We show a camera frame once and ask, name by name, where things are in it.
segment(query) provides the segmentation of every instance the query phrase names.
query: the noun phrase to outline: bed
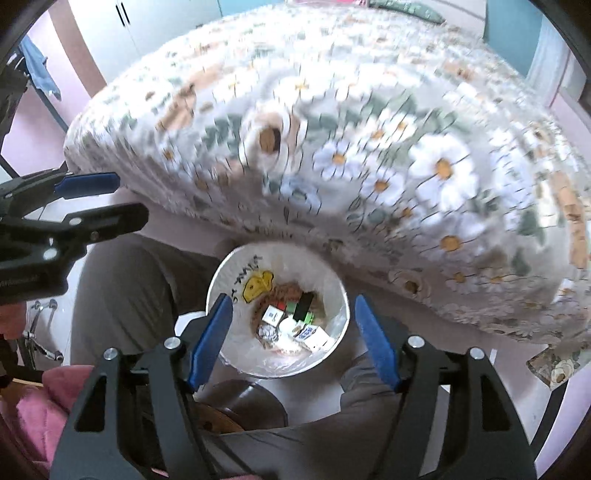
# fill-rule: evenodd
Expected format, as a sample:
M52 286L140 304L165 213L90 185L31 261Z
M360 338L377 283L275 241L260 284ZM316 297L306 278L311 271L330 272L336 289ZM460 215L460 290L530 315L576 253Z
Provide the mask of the bed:
M274 5L145 56L74 120L73 171L307 245L453 322L589 361L589 168L480 39L409 15Z

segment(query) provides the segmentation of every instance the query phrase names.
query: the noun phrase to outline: white wardrobe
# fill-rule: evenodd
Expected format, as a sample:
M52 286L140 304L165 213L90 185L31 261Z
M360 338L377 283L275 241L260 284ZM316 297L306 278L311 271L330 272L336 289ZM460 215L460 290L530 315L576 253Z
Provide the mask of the white wardrobe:
M168 40L222 16L217 0L70 0L70 6L107 83Z

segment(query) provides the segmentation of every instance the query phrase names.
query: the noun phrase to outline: metal screw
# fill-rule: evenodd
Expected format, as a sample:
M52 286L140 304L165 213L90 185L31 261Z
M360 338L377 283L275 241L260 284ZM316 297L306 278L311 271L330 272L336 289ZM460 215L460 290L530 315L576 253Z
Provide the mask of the metal screw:
M164 341L164 346L168 350L174 350L181 345L181 339L179 337L169 337Z
M119 355L117 353L117 349L116 348L108 348L107 350L105 350L105 353L103 353L103 358L105 360L113 360L114 358L117 358L117 355Z
M57 257L57 249L56 248L48 248L43 252L43 260L53 260Z
M474 360L482 360L486 355L484 354L484 351L482 350L482 348L478 348L476 346L474 348L470 348L470 356Z
M409 337L407 342L413 348L422 348L425 346L424 338L419 337L418 335L413 335L412 337Z

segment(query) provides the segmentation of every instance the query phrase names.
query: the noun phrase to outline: person's leg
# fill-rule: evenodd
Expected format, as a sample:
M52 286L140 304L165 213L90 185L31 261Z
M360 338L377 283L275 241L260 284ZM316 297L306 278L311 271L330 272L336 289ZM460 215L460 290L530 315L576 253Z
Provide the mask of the person's leg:
M255 473L265 480L369 478L401 396L379 380L367 353L343 375L341 385L341 412L325 419L282 429L206 434L218 474Z
M138 235L97 245L78 287L73 363L93 364L110 346L137 353L172 335L177 313L203 308L216 265L215 259ZM341 412L325 419L283 429L204 433L220 475L365 480L382 452L400 398L379 381L366 355L345 373L342 386Z
M204 310L218 265L133 233L97 244L76 294L72 364L94 365L111 346L146 351L173 335L178 315Z

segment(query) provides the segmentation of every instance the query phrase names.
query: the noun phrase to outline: pink cloth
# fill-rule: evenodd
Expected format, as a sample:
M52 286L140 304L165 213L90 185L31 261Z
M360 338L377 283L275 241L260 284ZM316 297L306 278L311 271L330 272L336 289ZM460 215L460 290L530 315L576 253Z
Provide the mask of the pink cloth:
M78 393L93 367L60 367L43 374L43 388L25 387L15 408L0 398L0 414L22 452L45 474L49 473L57 443ZM260 480L242 476L232 480Z

